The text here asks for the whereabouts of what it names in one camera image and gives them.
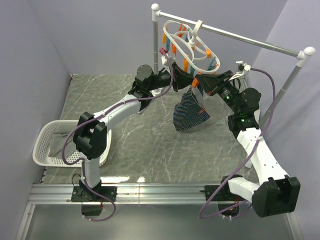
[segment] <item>white end cap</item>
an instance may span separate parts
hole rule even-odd
[[[300,68],[306,65],[309,58],[316,53],[316,49],[312,46],[306,47],[303,51],[300,51],[299,55],[296,57],[299,61],[296,65]]]
[[[158,22],[159,21],[159,4],[154,3],[151,5],[151,10],[152,10],[152,21]]]

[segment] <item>gray wall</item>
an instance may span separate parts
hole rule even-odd
[[[268,41],[288,48],[303,50],[312,46],[318,50],[278,105],[266,134],[276,159],[290,176],[300,180],[295,214],[306,240],[320,239],[319,10],[318,0],[288,0],[268,36]],[[254,67],[268,71],[278,91],[296,62],[293,57],[261,50]],[[271,102],[270,81],[259,73],[250,73],[250,85],[263,94],[261,108],[265,110]]]
[[[36,138],[59,118],[70,75],[28,0],[1,1],[0,31],[0,238],[12,240],[42,176]]]
[[[30,0],[73,74],[134,74],[153,64],[151,5],[157,0]],[[166,13],[265,40],[287,0],[159,0]],[[164,19],[160,21],[160,37]],[[213,33],[199,36],[219,56],[221,70],[252,63],[259,48]]]

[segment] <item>vertical metal pole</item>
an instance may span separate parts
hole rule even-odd
[[[158,74],[159,63],[158,63],[158,22],[153,22],[153,72]]]
[[[263,128],[265,126],[265,124],[267,123],[267,121],[269,119],[269,116],[271,114],[272,108],[275,108],[278,105],[278,103],[283,98],[283,96],[285,95],[286,91],[288,90],[288,88],[290,87],[292,82],[295,80],[296,76],[299,74],[301,69],[302,69],[302,67],[299,67],[299,66],[295,66],[294,67],[294,69],[292,70],[291,74],[289,75],[289,77],[285,81],[284,85],[282,86],[282,88],[280,89],[280,91],[278,92],[278,94],[275,97],[275,106],[270,105],[268,110],[265,112],[265,114],[263,115],[263,117],[259,121],[259,126],[261,128]]]

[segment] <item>striped cloth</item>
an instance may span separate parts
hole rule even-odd
[[[173,125],[177,131],[193,128],[210,118],[203,108],[203,95],[202,86],[199,85],[197,88],[190,86],[182,95],[181,102],[174,106]]]

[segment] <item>horizontal metal bar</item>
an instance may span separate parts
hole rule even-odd
[[[117,183],[102,184],[116,186],[116,204],[203,204],[206,201],[205,185],[219,185],[219,182],[184,183]],[[72,184],[34,184],[27,204],[59,205],[87,204],[100,202],[71,202]]]
[[[179,23],[188,24],[188,25],[196,25],[197,24],[197,22],[195,22],[195,21],[191,21],[191,20],[185,19],[183,17],[171,15],[171,14],[168,14],[168,13],[165,13],[165,12],[162,12],[162,11],[159,12],[159,16],[163,17],[163,18],[166,18],[166,19],[177,21]],[[291,49],[287,49],[287,48],[284,48],[284,47],[280,47],[280,46],[277,46],[277,45],[275,45],[273,43],[269,43],[269,42],[266,42],[266,41],[259,41],[259,40],[253,39],[253,38],[241,36],[241,35],[238,35],[238,34],[235,34],[235,33],[232,33],[232,32],[228,32],[228,31],[225,31],[225,30],[221,30],[219,28],[215,28],[215,27],[212,27],[212,26],[209,26],[209,25],[202,24],[200,28],[204,29],[206,31],[215,33],[215,34],[219,34],[219,35],[222,35],[222,36],[226,36],[228,38],[236,39],[236,40],[239,40],[239,41],[242,41],[242,42],[245,42],[245,43],[248,43],[248,44],[252,44],[252,45],[264,48],[264,49],[276,51],[278,53],[286,54],[286,55],[289,55],[289,56],[292,56],[292,57],[295,57],[295,58],[299,54],[299,51],[296,51],[296,50],[291,50]]]

